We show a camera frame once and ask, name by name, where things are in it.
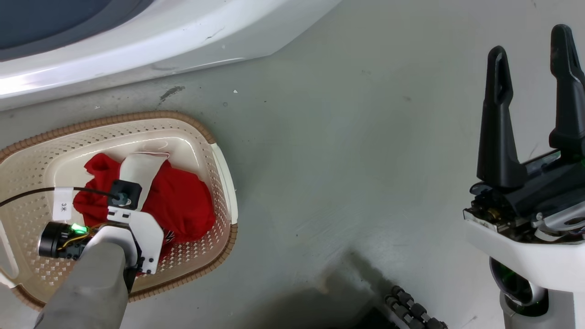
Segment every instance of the red clothing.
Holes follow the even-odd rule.
[[[103,153],[91,158],[85,169],[94,175],[85,187],[99,191],[109,191],[120,175],[120,164]],[[87,226],[107,221],[107,196],[80,191],[73,206]],[[141,211],[151,214],[163,228],[160,259],[170,252],[172,244],[199,240],[215,223],[213,200],[205,183],[196,174],[172,168],[168,160],[154,177]]]

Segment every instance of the basket rim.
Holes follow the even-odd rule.
[[[0,164],[4,162],[4,160],[6,160],[9,156],[15,154],[18,151],[43,142],[47,142],[48,140],[52,140],[55,138],[66,136],[72,133],[81,132],[88,129],[99,128],[114,124],[121,124],[124,122],[141,121],[149,119],[176,119],[179,121],[183,121],[197,129],[203,135],[203,137],[205,137],[205,140],[207,140],[209,144],[216,143],[214,136],[200,121],[186,114],[182,114],[175,111],[135,112],[131,114],[114,115],[101,119],[85,121],[80,124],[74,124],[63,128],[57,128],[52,131],[41,133],[39,135],[21,140],[20,142],[16,142],[0,150]],[[160,285],[148,287],[136,292],[131,292],[130,295],[128,296],[129,301],[133,302],[136,300],[141,300],[146,297],[154,296],[161,292],[165,292],[172,288],[179,287],[181,285],[184,285],[185,283],[195,280],[198,277],[206,275],[207,273],[216,269],[221,263],[223,263],[227,259],[228,255],[231,253],[233,246],[236,243],[237,235],[238,224],[231,224],[227,244],[224,246],[222,252],[213,261],[211,261],[210,263],[203,267],[190,271],[174,279],[168,280]],[[12,288],[11,291],[20,301],[22,301],[25,305],[28,305],[32,309],[40,311],[45,305],[45,302],[29,294],[26,291],[26,289],[22,286],[22,284],[18,284],[17,286]]]

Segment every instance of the beige plastic basket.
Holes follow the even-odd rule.
[[[175,245],[156,274],[136,279],[130,301],[153,296],[209,273],[229,255],[238,232],[238,206],[228,166],[211,133],[178,112],[154,111],[56,129],[0,151],[0,201],[51,186],[85,186],[83,165],[103,152],[121,161],[136,151],[169,152],[175,168],[196,173],[213,196],[217,221],[200,241]],[[53,193],[0,208],[0,282],[40,309],[67,277],[74,261],[38,256],[39,236],[52,218]],[[74,211],[69,223],[83,223]]]

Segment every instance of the floor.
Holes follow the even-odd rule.
[[[343,326],[393,283],[451,328],[503,328],[487,257],[461,227],[487,52],[508,52],[520,160],[543,153],[550,29],[569,24],[585,49],[584,6],[345,0],[270,57],[0,112],[0,144],[153,109],[215,134],[238,191],[236,247],[211,274],[128,305],[123,329]],[[0,327],[35,316],[0,287]]]

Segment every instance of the green led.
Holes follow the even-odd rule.
[[[77,233],[77,234],[87,234],[87,230],[88,230],[88,228],[87,228],[87,227],[85,227],[85,226],[81,226],[81,225],[78,225],[78,224],[73,224],[73,225],[71,226],[71,229],[72,229],[72,230],[73,230],[75,233]]]

